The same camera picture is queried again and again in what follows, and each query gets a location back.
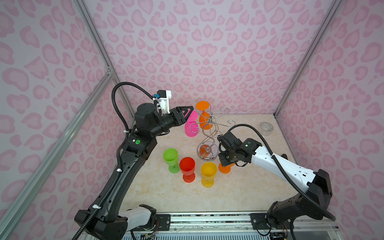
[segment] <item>yellow cup base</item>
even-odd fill
[[[201,184],[204,186],[204,187],[212,187],[215,183],[215,180],[214,179],[211,179],[211,180],[205,180],[205,179],[201,179]]]

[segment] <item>metal grille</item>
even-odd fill
[[[125,234],[123,240],[132,240],[130,234]],[[154,240],[270,240],[257,233],[159,233]]]

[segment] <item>pink patterned wall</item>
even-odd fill
[[[71,0],[0,3],[0,218],[106,69]]]
[[[122,80],[172,90],[172,106],[273,113],[331,0],[85,2]]]
[[[116,148],[124,125],[111,103],[109,85],[16,227],[12,240],[71,239],[79,226],[74,216],[87,209],[106,184],[116,163]],[[130,124],[128,112],[116,94],[116,102]]]
[[[346,240],[384,239],[383,12],[346,1],[278,117],[301,164],[329,172]]]

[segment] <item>red cup base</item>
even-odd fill
[[[192,173],[192,175],[183,175],[184,182],[193,182],[195,180],[195,173]]]

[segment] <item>clear tape roll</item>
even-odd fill
[[[271,135],[273,132],[273,125],[270,124],[269,122],[262,122],[260,123],[260,126],[259,126],[259,132],[263,136]]]

